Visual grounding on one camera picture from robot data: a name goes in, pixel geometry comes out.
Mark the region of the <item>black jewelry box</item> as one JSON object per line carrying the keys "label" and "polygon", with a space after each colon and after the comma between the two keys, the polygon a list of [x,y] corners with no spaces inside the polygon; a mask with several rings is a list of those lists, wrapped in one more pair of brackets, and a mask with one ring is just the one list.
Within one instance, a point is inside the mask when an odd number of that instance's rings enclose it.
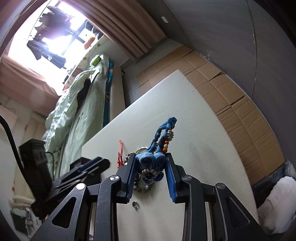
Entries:
{"label": "black jewelry box", "polygon": [[70,165],[70,175],[78,176],[81,173],[89,172],[92,169],[92,166],[96,163],[96,159],[90,160],[88,158],[81,157]]}

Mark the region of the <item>white pillow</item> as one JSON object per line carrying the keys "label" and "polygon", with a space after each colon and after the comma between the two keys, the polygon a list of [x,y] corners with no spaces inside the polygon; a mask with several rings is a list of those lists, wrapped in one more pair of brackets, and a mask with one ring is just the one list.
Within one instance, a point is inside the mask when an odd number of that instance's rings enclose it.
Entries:
{"label": "white pillow", "polygon": [[268,235],[284,233],[295,218],[295,180],[285,176],[257,209],[259,224]]}

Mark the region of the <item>flattened cardboard sheets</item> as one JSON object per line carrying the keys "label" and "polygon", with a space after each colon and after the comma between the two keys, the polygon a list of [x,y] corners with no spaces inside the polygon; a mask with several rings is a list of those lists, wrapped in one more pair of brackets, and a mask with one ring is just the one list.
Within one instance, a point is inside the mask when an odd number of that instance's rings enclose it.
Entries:
{"label": "flattened cardboard sheets", "polygon": [[284,163],[273,131],[253,102],[220,69],[184,45],[139,73],[140,94],[176,70],[186,76],[217,115],[243,162],[251,185]]}

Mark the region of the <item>green small object on bed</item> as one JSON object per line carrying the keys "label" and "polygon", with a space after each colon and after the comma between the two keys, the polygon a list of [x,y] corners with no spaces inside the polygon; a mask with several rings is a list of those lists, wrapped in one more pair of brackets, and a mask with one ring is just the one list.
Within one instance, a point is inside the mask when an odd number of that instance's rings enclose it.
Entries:
{"label": "green small object on bed", "polygon": [[90,62],[90,66],[96,67],[98,63],[101,61],[100,55],[96,55]]}

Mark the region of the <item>pink curtain left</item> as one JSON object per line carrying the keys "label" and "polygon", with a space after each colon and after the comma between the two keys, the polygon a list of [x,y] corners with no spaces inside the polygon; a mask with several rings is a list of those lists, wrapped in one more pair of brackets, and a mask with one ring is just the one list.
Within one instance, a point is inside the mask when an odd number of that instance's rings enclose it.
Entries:
{"label": "pink curtain left", "polygon": [[59,99],[41,75],[8,55],[1,56],[1,93],[46,116],[55,109]]}

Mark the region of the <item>pink curtain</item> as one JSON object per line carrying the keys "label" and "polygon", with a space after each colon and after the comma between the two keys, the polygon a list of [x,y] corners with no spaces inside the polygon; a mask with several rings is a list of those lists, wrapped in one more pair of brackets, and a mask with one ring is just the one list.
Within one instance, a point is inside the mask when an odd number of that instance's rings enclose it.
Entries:
{"label": "pink curtain", "polygon": [[1,93],[46,116],[55,109],[59,99],[41,75],[8,55],[1,56]]}
{"label": "pink curtain", "polygon": [[138,1],[69,0],[65,3],[135,60],[147,53],[165,33]]}

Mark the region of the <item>pink curtain right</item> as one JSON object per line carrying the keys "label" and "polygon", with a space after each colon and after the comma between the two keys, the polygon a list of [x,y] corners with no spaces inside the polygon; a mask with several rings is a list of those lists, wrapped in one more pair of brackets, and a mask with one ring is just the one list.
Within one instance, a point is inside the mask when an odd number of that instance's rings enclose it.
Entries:
{"label": "pink curtain right", "polygon": [[138,1],[69,0],[65,3],[135,60],[147,53],[165,33]]}

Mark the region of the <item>hanging dark clothes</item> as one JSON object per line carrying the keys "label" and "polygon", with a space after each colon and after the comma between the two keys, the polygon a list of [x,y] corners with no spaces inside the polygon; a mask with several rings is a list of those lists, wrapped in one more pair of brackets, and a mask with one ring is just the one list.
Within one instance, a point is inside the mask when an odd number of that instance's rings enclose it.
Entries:
{"label": "hanging dark clothes", "polygon": [[85,43],[93,37],[86,25],[86,18],[72,6],[50,1],[29,33],[27,47],[37,60],[47,59],[66,69],[84,53]]}

